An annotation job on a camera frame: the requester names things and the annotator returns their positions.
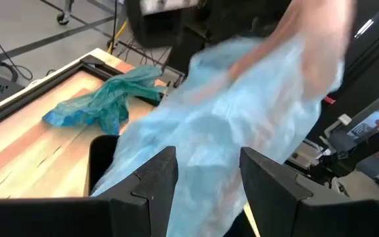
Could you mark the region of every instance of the floor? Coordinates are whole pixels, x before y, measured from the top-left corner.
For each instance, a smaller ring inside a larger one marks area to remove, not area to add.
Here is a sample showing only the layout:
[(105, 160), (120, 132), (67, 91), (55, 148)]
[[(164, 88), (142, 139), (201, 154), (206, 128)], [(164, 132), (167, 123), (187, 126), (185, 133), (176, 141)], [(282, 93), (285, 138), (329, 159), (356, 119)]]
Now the floor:
[[(43, 78), (48, 70), (61, 68), (79, 56), (99, 47), (107, 49), (113, 33), (114, 0), (78, 0), (72, 6), (72, 19), (66, 26), (56, 21), (64, 7), (64, 0), (0, 0), (0, 43), (16, 65), (25, 66), (34, 79)], [(122, 5), (118, 5), (118, 23), (125, 20)], [(120, 40), (130, 42), (132, 34), (126, 29)], [(131, 50), (123, 50), (120, 44), (114, 55), (132, 65), (155, 64), (150, 59)], [(168, 48), (142, 52), (163, 63)], [(4, 60), (0, 49), (0, 60)], [(26, 77), (29, 74), (20, 68)], [(0, 67), (0, 76), (11, 78), (10, 72)], [(175, 80), (178, 74), (166, 70), (161, 78)], [(26, 86), (29, 80), (19, 78), (18, 83)]]

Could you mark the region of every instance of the wire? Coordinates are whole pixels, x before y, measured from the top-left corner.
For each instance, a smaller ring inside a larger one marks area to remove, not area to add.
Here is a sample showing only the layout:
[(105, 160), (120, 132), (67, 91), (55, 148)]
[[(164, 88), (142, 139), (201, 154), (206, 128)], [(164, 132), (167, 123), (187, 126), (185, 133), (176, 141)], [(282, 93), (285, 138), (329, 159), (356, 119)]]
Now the wire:
[(122, 24), (121, 29), (119, 29), (118, 33), (116, 33), (115, 37), (113, 38), (113, 41), (111, 42), (111, 45), (108, 48), (108, 53), (110, 53), (110, 54), (113, 53), (113, 42), (115, 41), (115, 39), (119, 38), (119, 36), (122, 34), (122, 32), (124, 31), (124, 29), (126, 27), (126, 23), (127, 23), (127, 21), (125, 21)]
[(56, 72), (55, 69), (49, 69), (47, 72), (46, 72), (46, 76), (49, 75), (51, 72)]
[[(11, 65), (8, 65), (7, 63), (4, 63), (4, 62), (0, 62), (0, 66), (3, 66), (3, 67), (5, 67), (11, 71), (11, 74), (12, 74), (11, 81), (13, 81), (13, 82), (17, 81), (18, 73), (16, 70), (14, 70), (14, 68)], [(28, 68), (26, 68), (25, 66), (22, 66), (22, 65), (16, 65), (16, 66), (18, 68), (23, 68), (24, 70), (26, 70), (26, 72), (30, 75), (30, 78), (33, 78), (33, 73)]]
[(144, 55), (141, 56), (141, 60), (139, 61), (139, 64), (141, 65), (141, 63), (143, 62), (143, 59), (144, 59)]
[(10, 63), (12, 64), (12, 66), (17, 70), (17, 72), (24, 78), (24, 79), (27, 79), (27, 80), (33, 80), (33, 74), (30, 72), (31, 74), (31, 77), (26, 77), (23, 73), (21, 73), (21, 71), (18, 69), (17, 65), (15, 65), (15, 63), (13, 62), (13, 60), (11, 60), (11, 58), (8, 56), (7, 52), (5, 52), (3, 46), (0, 44), (0, 49), (2, 50), (2, 52), (4, 53), (4, 55), (7, 57), (7, 59), (10, 61)]
[[(126, 46), (128, 46), (128, 44), (130, 43), (132, 41), (132, 38), (130, 38), (130, 39), (127, 39), (127, 41), (126, 41)], [(128, 48), (126, 47), (126, 46), (124, 46), (122, 49), (121, 49), (121, 52), (119, 52), (119, 54), (117, 55), (117, 57), (119, 57), (119, 56), (121, 56), (121, 54), (123, 54), (124, 52), (125, 52), (125, 50), (127, 50)]]
[(144, 65), (147, 65), (147, 57), (145, 57)]
[(150, 56), (151, 56), (151, 59), (152, 59), (151, 61), (153, 62), (153, 66), (156, 66), (155, 65), (155, 58), (153, 56), (153, 50), (151, 50), (151, 49), (150, 49)]

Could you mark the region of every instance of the wooden board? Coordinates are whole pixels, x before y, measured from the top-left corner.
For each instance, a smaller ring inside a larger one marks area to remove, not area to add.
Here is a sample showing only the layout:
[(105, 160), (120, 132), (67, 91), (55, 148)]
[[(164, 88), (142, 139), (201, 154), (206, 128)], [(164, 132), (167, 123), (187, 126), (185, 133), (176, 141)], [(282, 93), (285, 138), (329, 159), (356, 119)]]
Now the wooden board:
[[(100, 49), (91, 54), (122, 72), (133, 69)], [(42, 80), (50, 80), (56, 73)], [(89, 145), (103, 132), (96, 124), (53, 128), (41, 118), (57, 103), (92, 92), (102, 84), (98, 78), (79, 72), (0, 122), (0, 198), (82, 197), (87, 193)], [(136, 98), (130, 98), (129, 104), (130, 122), (153, 110)]]

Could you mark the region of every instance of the light blue plastic bag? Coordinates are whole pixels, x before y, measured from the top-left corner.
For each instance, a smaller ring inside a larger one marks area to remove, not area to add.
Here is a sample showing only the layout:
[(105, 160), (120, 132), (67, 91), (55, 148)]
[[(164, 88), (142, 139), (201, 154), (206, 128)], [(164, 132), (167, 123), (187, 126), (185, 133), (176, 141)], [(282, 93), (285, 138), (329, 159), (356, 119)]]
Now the light blue plastic bag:
[(318, 119), (324, 97), (302, 99), (303, 40), (293, 38), (214, 97), (201, 104), (186, 102), (212, 80), (222, 83), (229, 66), (258, 43), (228, 41), (196, 55), (186, 82), (121, 135), (113, 164), (93, 196), (173, 145), (179, 178), (168, 236), (223, 236), (247, 201), (239, 170), (241, 147), (283, 163)]
[(164, 88), (155, 87), (155, 80), (161, 74), (155, 66), (140, 66), (113, 76), (96, 92), (63, 101), (42, 119), (56, 127), (90, 125), (98, 121), (104, 132), (118, 135), (120, 125), (128, 120), (128, 96), (160, 101), (159, 92)]

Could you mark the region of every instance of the wheel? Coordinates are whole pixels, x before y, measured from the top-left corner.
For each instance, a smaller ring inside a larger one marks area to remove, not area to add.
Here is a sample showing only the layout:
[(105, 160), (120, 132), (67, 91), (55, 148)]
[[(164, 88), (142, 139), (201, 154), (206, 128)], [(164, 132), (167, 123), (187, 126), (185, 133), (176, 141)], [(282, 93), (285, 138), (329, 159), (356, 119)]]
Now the wheel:
[(60, 14), (58, 14), (58, 16), (57, 16), (57, 22), (58, 22), (58, 24), (60, 24), (61, 26), (65, 26), (65, 25), (67, 25), (67, 24), (70, 22), (70, 19), (66, 19), (66, 18), (65, 18), (65, 14), (64, 14), (64, 13), (60, 13)]

